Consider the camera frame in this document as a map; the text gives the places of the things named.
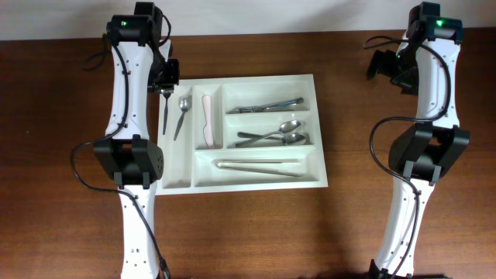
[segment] wood grain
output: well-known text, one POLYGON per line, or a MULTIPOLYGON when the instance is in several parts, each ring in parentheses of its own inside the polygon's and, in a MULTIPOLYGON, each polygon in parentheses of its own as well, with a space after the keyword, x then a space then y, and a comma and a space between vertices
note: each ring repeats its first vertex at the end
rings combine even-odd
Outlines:
MULTIPOLYGON (((182 78, 314 74, 329 187, 157 197, 155 230, 174 278, 342 278, 367 271, 388 217, 392 181, 372 161, 370 129, 414 115, 416 97, 386 77, 365 80, 369 36, 399 31, 174 37, 182 78)), ((0 42, 0 278, 119 278, 122 213, 115 195, 74 179, 73 146, 101 136, 112 64, 79 62, 100 40, 0 42)), ((496 29, 468 29, 456 104, 472 139, 436 186, 415 253, 417 274, 496 272, 496 29)), ((157 138, 157 96, 149 129, 157 138)), ((408 124, 381 127, 382 161, 408 124)), ((90 150, 90 183, 112 188, 90 150)))

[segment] white tray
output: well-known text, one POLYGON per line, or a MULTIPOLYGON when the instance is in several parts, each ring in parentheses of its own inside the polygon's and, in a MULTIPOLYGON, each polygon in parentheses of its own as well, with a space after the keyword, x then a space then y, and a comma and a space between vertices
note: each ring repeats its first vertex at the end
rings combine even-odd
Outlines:
POLYGON ((158 181, 157 195, 193 194, 224 191, 250 191, 285 188, 327 187, 322 151, 319 114, 313 75, 276 77, 231 77, 183 80, 169 98, 167 132, 162 135, 165 98, 160 97, 158 146, 164 152, 164 175, 158 181), (174 132, 181 116, 179 100, 192 95, 191 110, 184 117, 177 140, 174 132), (215 149, 208 149, 203 136, 205 113, 202 96, 212 100, 215 149), (263 105, 303 97, 293 112, 226 114, 240 106, 263 105), (234 148, 239 131, 264 134, 277 130, 286 121, 302 121, 300 133, 307 136, 303 146, 282 146, 262 140, 253 147, 234 148), (250 167, 277 169, 300 174, 287 177, 237 170, 219 170, 216 160, 298 159, 297 164, 250 167))

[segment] metal spoon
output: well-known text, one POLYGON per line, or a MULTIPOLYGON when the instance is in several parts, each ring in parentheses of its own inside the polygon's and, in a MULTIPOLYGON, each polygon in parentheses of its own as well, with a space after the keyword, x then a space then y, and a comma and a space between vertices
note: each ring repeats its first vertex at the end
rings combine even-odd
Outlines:
POLYGON ((290 136, 294 133, 297 133, 300 128, 301 128, 301 122, 299 122, 298 120, 287 121, 287 122, 282 123, 279 126, 279 130, 277 130, 277 131, 266 133, 265 135, 263 135, 257 139, 249 139, 249 140, 245 140, 245 141, 240 142, 240 143, 236 143, 235 146, 238 148, 239 147, 246 147, 246 146, 249 146, 249 145, 256 143, 259 140, 263 140, 263 139, 265 139, 269 136, 275 135, 275 134, 280 134, 282 136, 290 136))
POLYGON ((165 128, 167 128, 167 115, 169 114, 168 101, 171 93, 169 91, 160 90, 160 93, 165 98, 165 108, 164 108, 164 129, 162 129, 162 135, 165 135, 165 128))
POLYGON ((176 133, 174 134, 174 140, 177 139, 177 135, 179 135, 179 131, 181 130, 181 126, 183 126, 184 114, 191 109, 191 96, 184 96, 179 101, 179 108, 183 112, 179 121, 177 121, 176 133))
MULTIPOLYGON (((247 138, 247 139, 257 139, 261 137, 261 135, 257 134, 252 134, 252 133, 244 133, 244 132, 238 132, 238 137, 240 138, 247 138)), ((265 138, 266 140, 277 140, 281 141, 285 146, 297 146, 297 145, 303 145, 306 143, 307 138, 303 136, 302 134, 299 133, 294 133, 289 136, 285 136, 282 138, 276 137, 276 136, 269 136, 265 138)))

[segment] white wall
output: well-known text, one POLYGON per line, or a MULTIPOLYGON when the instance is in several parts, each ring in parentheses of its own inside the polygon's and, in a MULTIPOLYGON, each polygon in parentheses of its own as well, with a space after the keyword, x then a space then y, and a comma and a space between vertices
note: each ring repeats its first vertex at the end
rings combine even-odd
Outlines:
MULTIPOLYGON (((156 0, 172 35, 405 29, 412 0, 156 0)), ((441 0, 465 27, 496 26, 495 0, 441 0)), ((0 0, 0 40, 99 37, 132 0, 0 0)))

